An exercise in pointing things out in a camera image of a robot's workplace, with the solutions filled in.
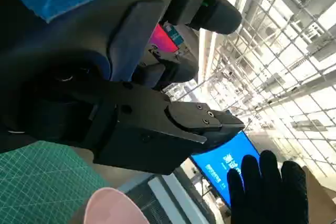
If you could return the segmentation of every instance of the black glove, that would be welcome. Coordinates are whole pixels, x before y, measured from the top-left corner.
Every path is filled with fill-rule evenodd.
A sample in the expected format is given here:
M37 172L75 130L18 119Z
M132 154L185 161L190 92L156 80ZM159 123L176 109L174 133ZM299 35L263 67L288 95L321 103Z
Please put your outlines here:
M243 158L244 181L234 169L227 175L232 207L232 224L308 224L306 175L292 161L285 161L281 175L270 151L257 160Z

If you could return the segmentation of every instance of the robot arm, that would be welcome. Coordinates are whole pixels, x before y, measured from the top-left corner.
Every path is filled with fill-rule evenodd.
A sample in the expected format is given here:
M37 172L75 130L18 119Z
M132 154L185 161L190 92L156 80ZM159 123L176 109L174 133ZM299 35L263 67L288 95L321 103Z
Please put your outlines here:
M226 0L94 0L49 24L19 0L0 4L7 24L30 20L8 26L0 45L0 152L42 139L89 149L98 164L169 174L244 127L206 104L171 102L161 84L193 78L197 62L148 45L158 22L232 33L241 16Z

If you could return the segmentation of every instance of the blue screen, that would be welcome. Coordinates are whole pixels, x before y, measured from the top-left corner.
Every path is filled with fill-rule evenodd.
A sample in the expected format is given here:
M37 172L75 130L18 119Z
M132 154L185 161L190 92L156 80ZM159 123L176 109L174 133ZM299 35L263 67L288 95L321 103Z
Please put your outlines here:
M217 189L228 206L231 205L226 175L231 168L241 174L242 160L252 155L259 161L259 154L244 132L238 133L232 140L207 153L193 155L192 159L203 174Z

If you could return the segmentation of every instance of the screw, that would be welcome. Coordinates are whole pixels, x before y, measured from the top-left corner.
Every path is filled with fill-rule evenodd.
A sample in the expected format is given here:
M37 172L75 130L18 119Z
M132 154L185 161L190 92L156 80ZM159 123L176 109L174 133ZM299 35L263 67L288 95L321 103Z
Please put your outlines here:
M211 116L212 118L215 117L214 113L212 113L211 111L208 111L208 115Z

